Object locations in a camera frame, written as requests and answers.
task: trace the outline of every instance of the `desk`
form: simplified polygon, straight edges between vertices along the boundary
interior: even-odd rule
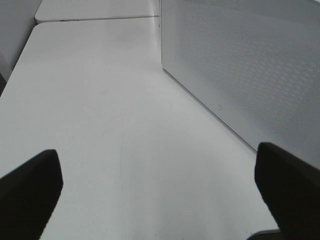
[[[155,18],[35,27],[0,99],[0,176],[57,150],[53,239],[244,240],[277,228],[256,153],[161,67]]]
[[[42,0],[38,23],[101,20],[158,15],[158,0]]]

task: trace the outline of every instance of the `table surface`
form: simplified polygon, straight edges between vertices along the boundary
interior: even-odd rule
[[[163,71],[155,18],[42,23],[0,98],[0,177],[56,149],[41,239],[245,240],[275,229],[255,151]]]
[[[42,0],[38,23],[72,20],[152,17],[158,15],[158,0]]]

